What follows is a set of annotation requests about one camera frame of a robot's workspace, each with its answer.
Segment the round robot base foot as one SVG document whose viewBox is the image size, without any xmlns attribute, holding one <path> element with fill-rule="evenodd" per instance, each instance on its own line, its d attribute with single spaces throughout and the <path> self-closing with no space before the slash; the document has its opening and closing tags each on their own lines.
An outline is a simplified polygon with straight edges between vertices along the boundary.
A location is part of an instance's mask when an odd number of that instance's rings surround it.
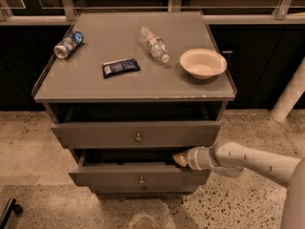
<svg viewBox="0 0 305 229">
<path fill-rule="evenodd" d="M 131 223 L 130 229 L 157 229 L 157 225 L 152 219 L 142 217 Z"/>
</svg>

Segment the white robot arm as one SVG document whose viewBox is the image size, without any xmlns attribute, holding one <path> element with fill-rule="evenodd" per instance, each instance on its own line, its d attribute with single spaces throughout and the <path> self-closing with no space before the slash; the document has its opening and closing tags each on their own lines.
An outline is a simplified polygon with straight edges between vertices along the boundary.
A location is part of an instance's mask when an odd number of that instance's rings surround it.
<svg viewBox="0 0 305 229">
<path fill-rule="evenodd" d="M 173 160 L 194 171 L 211 171 L 223 177 L 240 177 L 249 169 L 287 189 L 279 229 L 305 227 L 305 157 L 284 156 L 231 141 L 193 147 Z"/>
</svg>

